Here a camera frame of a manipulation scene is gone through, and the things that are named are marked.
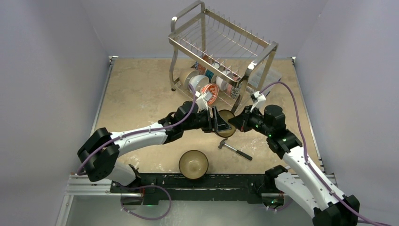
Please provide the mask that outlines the dark brown glazed bowl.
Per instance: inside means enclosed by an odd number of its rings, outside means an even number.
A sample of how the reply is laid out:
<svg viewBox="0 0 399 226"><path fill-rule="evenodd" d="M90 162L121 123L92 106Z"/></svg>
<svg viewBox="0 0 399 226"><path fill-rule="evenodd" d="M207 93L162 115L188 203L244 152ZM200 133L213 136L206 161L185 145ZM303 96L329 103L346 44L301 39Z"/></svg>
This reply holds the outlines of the dark brown glazed bowl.
<svg viewBox="0 0 399 226"><path fill-rule="evenodd" d="M235 117L234 113L232 113L230 110L220 110L219 115L221 116L221 118L223 120L222 125L224 127L229 126L229 129L226 129L223 131L219 130L216 134L223 138L232 137L234 135L234 133L236 132L236 127L234 125L232 125L231 123L229 123L228 120Z"/></svg>

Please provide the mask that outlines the orange floral patterned bowl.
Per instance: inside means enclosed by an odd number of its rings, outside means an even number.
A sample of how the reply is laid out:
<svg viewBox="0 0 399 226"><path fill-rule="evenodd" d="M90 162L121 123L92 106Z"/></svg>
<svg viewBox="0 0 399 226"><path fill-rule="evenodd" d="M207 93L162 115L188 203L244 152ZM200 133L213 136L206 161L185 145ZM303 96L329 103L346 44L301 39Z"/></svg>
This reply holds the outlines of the orange floral patterned bowl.
<svg viewBox="0 0 399 226"><path fill-rule="evenodd" d="M219 87L215 83L209 83L201 89L201 94L206 94L205 100L207 100L207 104L213 104L219 94Z"/></svg>

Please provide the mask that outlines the tan bowl with brown outside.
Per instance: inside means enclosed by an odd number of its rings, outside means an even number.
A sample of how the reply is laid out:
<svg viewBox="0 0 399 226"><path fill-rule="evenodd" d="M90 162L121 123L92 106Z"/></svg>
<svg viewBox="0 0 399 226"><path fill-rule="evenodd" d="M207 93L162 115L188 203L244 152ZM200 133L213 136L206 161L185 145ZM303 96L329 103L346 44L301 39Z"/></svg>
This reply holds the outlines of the tan bowl with brown outside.
<svg viewBox="0 0 399 226"><path fill-rule="evenodd" d="M187 179L196 180L203 177L209 168L207 156L199 150L185 152L178 164L180 173Z"/></svg>

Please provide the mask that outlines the stainless steel dish rack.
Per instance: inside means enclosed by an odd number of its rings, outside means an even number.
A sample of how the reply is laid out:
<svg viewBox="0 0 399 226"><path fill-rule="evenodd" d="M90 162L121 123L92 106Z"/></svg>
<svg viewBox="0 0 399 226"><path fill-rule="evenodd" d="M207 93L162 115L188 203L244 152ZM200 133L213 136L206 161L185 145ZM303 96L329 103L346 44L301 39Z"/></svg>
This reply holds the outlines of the stainless steel dish rack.
<svg viewBox="0 0 399 226"><path fill-rule="evenodd" d="M257 91L248 84L248 79L258 66L265 64L263 79L272 65L278 49L278 43L266 41L252 31L247 30L230 18L207 8L205 3L196 0L180 12L170 22L169 43L173 46L173 57L169 69L169 81L172 91L183 90L174 68L179 52L195 62L204 65L215 76L236 87L241 83L240 94L236 99L224 91L217 103L225 102L234 113L245 106L250 93ZM208 55L220 64L215 69L201 56ZM222 71L231 72L231 78Z"/></svg>

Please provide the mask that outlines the black and white patterned bowl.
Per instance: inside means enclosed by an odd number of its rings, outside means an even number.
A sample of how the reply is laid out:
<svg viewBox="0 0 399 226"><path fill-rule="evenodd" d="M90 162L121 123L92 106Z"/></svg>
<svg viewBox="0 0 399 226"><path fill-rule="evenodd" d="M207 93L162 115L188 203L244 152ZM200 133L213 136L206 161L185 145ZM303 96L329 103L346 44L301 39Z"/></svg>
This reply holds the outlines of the black and white patterned bowl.
<svg viewBox="0 0 399 226"><path fill-rule="evenodd" d="M238 86L236 86L236 87L232 86L231 84L227 84L226 93L231 98L236 99L240 94L240 89L241 89L241 83L238 84Z"/></svg>

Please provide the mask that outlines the white and teal bowl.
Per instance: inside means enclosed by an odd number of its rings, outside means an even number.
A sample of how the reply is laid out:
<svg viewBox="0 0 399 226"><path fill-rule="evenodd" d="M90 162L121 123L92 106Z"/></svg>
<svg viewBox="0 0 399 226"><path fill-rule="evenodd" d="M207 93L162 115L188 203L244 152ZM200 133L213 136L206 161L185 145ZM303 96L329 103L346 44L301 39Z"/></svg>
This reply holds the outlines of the white and teal bowl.
<svg viewBox="0 0 399 226"><path fill-rule="evenodd" d="M214 62L211 65L215 69L219 69L220 68L220 64L218 62ZM206 72L205 72L205 75L208 77L210 83L215 83L216 77L215 77L215 74L211 70L207 69Z"/></svg>

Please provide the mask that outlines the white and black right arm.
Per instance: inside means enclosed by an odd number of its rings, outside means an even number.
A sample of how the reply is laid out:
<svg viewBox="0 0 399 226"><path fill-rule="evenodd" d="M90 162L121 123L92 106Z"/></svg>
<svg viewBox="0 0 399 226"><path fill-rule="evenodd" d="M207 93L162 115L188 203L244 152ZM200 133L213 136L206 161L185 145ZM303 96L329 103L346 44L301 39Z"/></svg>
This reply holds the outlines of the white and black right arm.
<svg viewBox="0 0 399 226"><path fill-rule="evenodd" d="M315 226L357 225L358 216L348 208L358 212L358 199L354 195L345 195L320 171L305 154L299 138L286 128L285 119L280 106L268 105L264 113L260 113L258 108L249 105L228 122L241 132L253 129L265 135L269 148L302 181L296 182L286 169L270 169L265 172L264 185L267 190L280 190L287 194L310 215Z"/></svg>

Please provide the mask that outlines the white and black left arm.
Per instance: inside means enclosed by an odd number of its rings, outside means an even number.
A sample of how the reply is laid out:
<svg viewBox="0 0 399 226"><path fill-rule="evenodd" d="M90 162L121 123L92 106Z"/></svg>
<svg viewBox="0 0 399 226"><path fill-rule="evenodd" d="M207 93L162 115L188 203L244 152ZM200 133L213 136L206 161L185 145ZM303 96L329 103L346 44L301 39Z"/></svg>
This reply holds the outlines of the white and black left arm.
<svg viewBox="0 0 399 226"><path fill-rule="evenodd" d="M218 134L232 127L216 107L200 110L195 102L186 101L175 112L144 128L124 132L97 129L77 152L81 161L77 175L87 175L92 182L106 178L119 183L130 193L136 192L140 188L138 170L117 159L140 148L171 143L193 129Z"/></svg>

